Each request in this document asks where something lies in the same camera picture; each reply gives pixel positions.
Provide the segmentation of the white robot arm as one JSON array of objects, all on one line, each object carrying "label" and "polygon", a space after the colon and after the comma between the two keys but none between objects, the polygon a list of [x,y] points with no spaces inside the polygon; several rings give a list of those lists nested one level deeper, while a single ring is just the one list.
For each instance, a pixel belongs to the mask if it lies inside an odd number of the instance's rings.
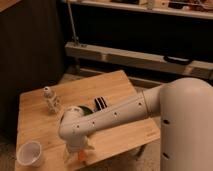
[{"label": "white robot arm", "polygon": [[161,117],[160,170],[213,171],[213,86],[197,78],[147,89],[89,115],[73,106],[62,115],[58,134],[78,152],[94,132],[156,114]]}]

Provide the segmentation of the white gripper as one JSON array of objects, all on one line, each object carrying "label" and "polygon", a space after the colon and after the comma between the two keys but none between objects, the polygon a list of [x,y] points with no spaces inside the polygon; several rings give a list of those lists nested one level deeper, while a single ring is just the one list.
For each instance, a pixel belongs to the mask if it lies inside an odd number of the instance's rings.
[{"label": "white gripper", "polygon": [[65,163],[68,163],[74,157],[74,155],[77,155],[78,161],[78,153],[81,150],[94,150],[94,146],[89,142],[89,138],[87,136],[80,136],[74,139],[65,139],[64,142],[66,145],[63,156]]}]

